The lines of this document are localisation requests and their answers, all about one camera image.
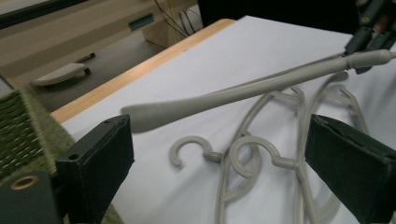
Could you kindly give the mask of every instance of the white surface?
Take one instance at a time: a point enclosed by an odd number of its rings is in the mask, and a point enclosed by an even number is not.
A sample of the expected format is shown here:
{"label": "white surface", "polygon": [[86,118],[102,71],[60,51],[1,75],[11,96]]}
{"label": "white surface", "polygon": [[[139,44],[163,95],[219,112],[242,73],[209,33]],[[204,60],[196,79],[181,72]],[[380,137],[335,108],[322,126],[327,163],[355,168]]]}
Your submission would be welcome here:
{"label": "white surface", "polygon": [[[64,127],[79,139],[96,124],[119,114],[124,105],[182,99],[270,75],[344,50],[349,35],[246,17],[198,46],[108,96]],[[396,148],[396,62],[344,82],[362,107],[373,137]],[[307,100],[326,79],[300,87]],[[196,145],[182,148],[185,166],[173,167],[168,150],[186,135],[202,136],[217,152],[224,151],[255,99],[222,106],[174,122],[157,130],[134,134],[134,163],[114,204],[125,223],[213,223],[219,165],[205,161]],[[322,105],[319,114],[349,122],[345,109]],[[293,158],[297,119],[290,106],[273,101],[250,126],[250,131],[272,142],[281,156]],[[294,172],[275,168],[267,152],[255,187],[227,206],[226,223],[291,223]],[[231,183],[238,178],[234,176]],[[328,191],[314,178],[315,196]],[[331,223],[358,223],[342,207]]]}

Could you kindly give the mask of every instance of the wooden table edge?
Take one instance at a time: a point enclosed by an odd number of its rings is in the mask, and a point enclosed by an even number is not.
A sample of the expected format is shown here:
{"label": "wooden table edge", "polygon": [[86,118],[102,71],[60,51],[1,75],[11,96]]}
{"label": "wooden table edge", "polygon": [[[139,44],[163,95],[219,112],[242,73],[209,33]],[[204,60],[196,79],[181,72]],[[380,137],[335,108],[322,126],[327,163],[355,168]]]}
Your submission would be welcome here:
{"label": "wooden table edge", "polygon": [[131,68],[130,70],[122,73],[121,75],[109,80],[107,83],[97,87],[96,89],[87,92],[86,94],[80,96],[71,103],[55,110],[51,113],[52,117],[59,123],[63,123],[71,118],[73,118],[78,113],[84,111],[90,106],[98,103],[99,101],[105,99],[108,95],[121,89],[122,87],[128,85],[129,83],[137,80],[139,77],[149,73],[153,69],[161,66],[162,64],[175,58],[177,55],[183,53],[187,49],[192,48],[201,41],[207,39],[218,31],[228,27],[233,24],[234,20],[222,19],[216,21],[215,23],[207,26],[201,31],[188,38],[178,42],[174,46],[163,50],[162,52],[156,54],[155,56],[147,59],[146,61],[140,63],[139,65]]}

